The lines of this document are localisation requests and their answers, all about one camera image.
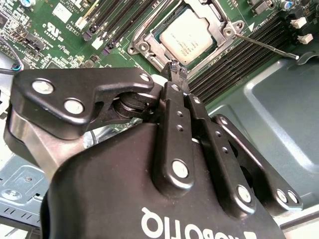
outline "gray metal surface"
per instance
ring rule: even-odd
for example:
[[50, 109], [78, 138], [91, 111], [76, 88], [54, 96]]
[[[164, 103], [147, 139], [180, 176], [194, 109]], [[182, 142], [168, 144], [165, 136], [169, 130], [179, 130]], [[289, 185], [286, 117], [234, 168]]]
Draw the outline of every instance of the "gray metal surface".
[[44, 173], [14, 156], [0, 178], [0, 216], [39, 227], [40, 205], [49, 185]]
[[[0, 65], [10, 68], [12, 61], [0, 55]], [[12, 76], [0, 74], [0, 114], [9, 105]], [[39, 211], [48, 181], [42, 170], [14, 155], [2, 135], [5, 120], [0, 119], [0, 216], [40, 226]]]
[[319, 67], [282, 59], [209, 110], [227, 116], [299, 193], [319, 200]]

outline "black cable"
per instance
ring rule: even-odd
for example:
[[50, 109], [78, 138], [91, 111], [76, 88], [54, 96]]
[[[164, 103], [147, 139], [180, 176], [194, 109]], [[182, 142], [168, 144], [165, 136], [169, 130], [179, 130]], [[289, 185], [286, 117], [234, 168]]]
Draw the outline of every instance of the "black cable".
[[24, 69], [23, 62], [20, 59], [20, 57], [18, 56], [18, 54], [15, 52], [14, 48], [1, 35], [0, 35], [0, 42], [2, 42], [7, 48], [9, 48], [9, 50], [12, 52], [12, 54], [14, 55], [14, 57], [16, 58], [16, 60], [19, 63], [18, 70], [9, 70], [9, 69], [0, 68], [0, 73], [6, 74], [6, 75], [15, 75], [17, 72], [23, 71], [23, 69]]
[[18, 71], [0, 68], [0, 74], [15, 75]]
[[91, 133], [91, 136], [92, 136], [93, 145], [98, 144], [98, 141], [96, 139], [96, 136], [95, 136], [93, 130], [91, 130], [90, 133]]

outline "capacitor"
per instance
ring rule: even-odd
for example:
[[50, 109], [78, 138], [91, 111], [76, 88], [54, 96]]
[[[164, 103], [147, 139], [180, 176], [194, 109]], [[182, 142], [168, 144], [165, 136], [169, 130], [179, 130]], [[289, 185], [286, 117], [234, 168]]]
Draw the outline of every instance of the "capacitor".
[[283, 10], [289, 10], [292, 5], [293, 3], [291, 1], [281, 1], [279, 6]]
[[24, 7], [32, 7], [36, 4], [35, 0], [20, 0], [20, 3]]

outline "motherboard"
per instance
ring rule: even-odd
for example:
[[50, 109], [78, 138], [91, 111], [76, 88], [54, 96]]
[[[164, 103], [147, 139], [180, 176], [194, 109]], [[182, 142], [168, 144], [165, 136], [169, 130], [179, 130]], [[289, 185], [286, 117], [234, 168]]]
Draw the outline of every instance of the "motherboard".
[[276, 56], [236, 34], [291, 50], [317, 32], [318, 9], [316, 0], [0, 0], [0, 35], [25, 69], [151, 75], [174, 59], [208, 104]]

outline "blue wire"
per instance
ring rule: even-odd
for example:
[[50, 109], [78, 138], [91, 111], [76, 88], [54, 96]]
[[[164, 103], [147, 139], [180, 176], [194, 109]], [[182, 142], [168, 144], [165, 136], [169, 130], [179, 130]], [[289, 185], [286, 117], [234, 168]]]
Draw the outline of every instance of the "blue wire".
[[21, 66], [18, 66], [17, 68], [12, 68], [14, 71], [19, 71], [21, 69]]

